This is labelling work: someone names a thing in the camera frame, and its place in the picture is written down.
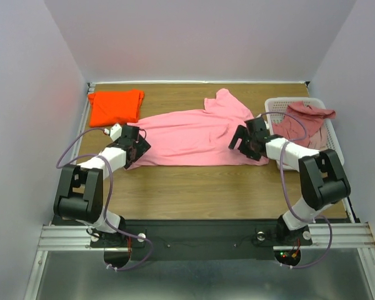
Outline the pink t-shirt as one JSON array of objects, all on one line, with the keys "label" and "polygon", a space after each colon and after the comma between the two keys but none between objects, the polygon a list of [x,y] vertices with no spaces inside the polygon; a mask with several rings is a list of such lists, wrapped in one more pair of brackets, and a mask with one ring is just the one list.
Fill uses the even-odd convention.
[{"label": "pink t-shirt", "polygon": [[145,117],[136,126],[145,130],[151,147],[131,168],[267,165],[265,157],[255,161],[228,148],[237,127],[251,118],[252,112],[228,89],[206,98],[202,109]]}]

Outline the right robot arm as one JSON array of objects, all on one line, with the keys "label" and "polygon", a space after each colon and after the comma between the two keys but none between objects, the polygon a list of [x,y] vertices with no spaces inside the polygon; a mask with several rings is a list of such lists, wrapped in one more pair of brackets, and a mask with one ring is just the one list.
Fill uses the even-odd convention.
[{"label": "right robot arm", "polygon": [[278,134],[270,134],[263,117],[247,120],[239,125],[229,143],[249,159],[268,158],[287,165],[299,173],[301,197],[290,203],[286,190],[284,170],[280,169],[282,190],[287,211],[277,220],[276,239],[289,244],[298,236],[298,230],[313,223],[327,208],[351,193],[351,187],[336,151],[309,149]]}]

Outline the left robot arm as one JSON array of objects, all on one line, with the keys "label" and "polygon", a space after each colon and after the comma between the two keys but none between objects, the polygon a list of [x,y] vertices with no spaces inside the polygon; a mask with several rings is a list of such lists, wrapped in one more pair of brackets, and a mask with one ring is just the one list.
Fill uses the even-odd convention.
[{"label": "left robot arm", "polygon": [[104,200],[104,180],[109,178],[113,185],[113,172],[131,168],[151,145],[137,126],[115,124],[100,131],[111,139],[100,153],[84,155],[89,159],[80,164],[70,161],[62,165],[62,159],[57,162],[61,174],[54,215],[89,226],[87,232],[92,238],[105,237],[112,246],[131,244],[124,218],[110,212],[108,201]]}]

